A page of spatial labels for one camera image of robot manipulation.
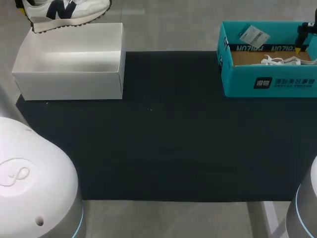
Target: white sneaker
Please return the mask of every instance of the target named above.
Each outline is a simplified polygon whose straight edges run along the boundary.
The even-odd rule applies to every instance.
[[[45,0],[41,5],[22,1],[35,33],[89,23],[111,7],[111,0]]]

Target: white box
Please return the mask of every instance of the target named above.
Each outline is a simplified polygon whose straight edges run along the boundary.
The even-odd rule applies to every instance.
[[[122,99],[122,23],[28,33],[12,73],[25,100]]]

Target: shoe box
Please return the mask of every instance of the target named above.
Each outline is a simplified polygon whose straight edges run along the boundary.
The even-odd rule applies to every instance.
[[[265,65],[271,58],[317,59],[317,37],[309,34],[295,52],[302,22],[225,21],[220,27],[217,58],[227,97],[317,97],[317,65]],[[251,27],[259,31],[248,32]],[[265,39],[254,42],[259,36]]]
[[[31,30],[12,70],[25,100],[122,99],[122,23]]]

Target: gray tile floor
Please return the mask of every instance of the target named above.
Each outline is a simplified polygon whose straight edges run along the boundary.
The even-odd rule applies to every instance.
[[[96,22],[123,22],[128,51],[216,49],[223,20],[312,21],[316,0],[113,0]],[[0,0],[0,84],[16,101],[11,69],[27,19]],[[87,238],[251,238],[246,203],[86,201]],[[275,202],[278,220],[288,202]]]

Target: black mat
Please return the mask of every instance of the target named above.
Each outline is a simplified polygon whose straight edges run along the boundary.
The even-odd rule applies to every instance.
[[[215,52],[128,52],[121,101],[25,102],[84,199],[290,200],[317,155],[317,99],[228,99]]]

